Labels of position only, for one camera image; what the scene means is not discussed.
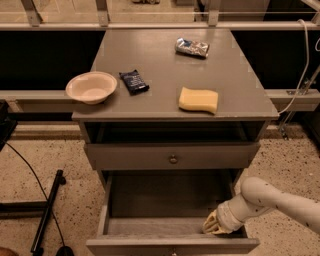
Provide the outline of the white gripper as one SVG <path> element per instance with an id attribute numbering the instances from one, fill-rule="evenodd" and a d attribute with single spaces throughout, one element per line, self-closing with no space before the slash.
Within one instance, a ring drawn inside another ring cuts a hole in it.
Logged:
<path id="1" fill-rule="evenodd" d="M 202 231 L 205 234 L 231 234 L 244 225 L 231 212 L 227 201 L 221 203 L 217 212 L 212 211 L 203 224 Z"/>

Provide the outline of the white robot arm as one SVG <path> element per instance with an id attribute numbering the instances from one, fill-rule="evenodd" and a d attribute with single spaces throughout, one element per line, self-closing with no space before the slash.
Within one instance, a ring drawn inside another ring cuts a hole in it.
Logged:
<path id="1" fill-rule="evenodd" d="M 220 203 L 203 224 L 205 234 L 230 234 L 268 211 L 278 210 L 313 232 L 320 233 L 320 202 L 283 192 L 258 177 L 247 177 L 240 193 Z"/>

